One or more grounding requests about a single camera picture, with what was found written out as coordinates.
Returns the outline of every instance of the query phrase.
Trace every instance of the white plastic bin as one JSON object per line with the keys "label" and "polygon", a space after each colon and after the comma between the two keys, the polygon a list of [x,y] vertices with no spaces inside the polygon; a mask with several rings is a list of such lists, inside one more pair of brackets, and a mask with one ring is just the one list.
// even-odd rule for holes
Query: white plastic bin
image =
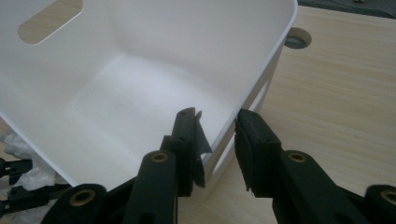
{"label": "white plastic bin", "polygon": [[20,25],[52,2],[0,0],[0,115],[71,185],[107,190],[192,106],[213,186],[233,119],[262,100],[297,11],[295,0],[84,0],[43,41],[23,42]]}

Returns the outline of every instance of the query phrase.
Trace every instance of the wooden table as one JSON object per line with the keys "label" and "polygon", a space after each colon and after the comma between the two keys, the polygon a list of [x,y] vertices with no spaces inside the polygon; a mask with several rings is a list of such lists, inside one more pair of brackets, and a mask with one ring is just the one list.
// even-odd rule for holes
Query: wooden table
{"label": "wooden table", "polygon": [[[339,186],[360,195],[373,184],[396,186],[396,20],[299,9],[294,26],[312,44],[283,49],[261,115],[284,149],[313,156]],[[233,160],[179,223],[276,223],[271,200],[245,188]]]}

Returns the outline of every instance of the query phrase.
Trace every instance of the handle cutout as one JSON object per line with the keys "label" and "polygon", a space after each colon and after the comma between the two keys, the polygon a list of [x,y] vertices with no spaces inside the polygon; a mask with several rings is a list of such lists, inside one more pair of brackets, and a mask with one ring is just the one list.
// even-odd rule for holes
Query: handle cutout
{"label": "handle cutout", "polygon": [[56,0],[20,25],[20,39],[27,44],[40,43],[76,17],[82,5],[82,0]]}

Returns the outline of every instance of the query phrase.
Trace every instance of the oval hole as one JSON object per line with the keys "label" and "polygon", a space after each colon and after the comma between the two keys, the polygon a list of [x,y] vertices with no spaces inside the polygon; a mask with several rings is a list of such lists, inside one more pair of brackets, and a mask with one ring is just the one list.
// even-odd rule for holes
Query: oval hole
{"label": "oval hole", "polygon": [[292,27],[285,40],[285,46],[290,49],[305,49],[312,42],[312,36],[306,30]]}
{"label": "oval hole", "polygon": [[57,0],[22,23],[18,35],[25,43],[38,44],[76,17],[81,10],[82,0]]}

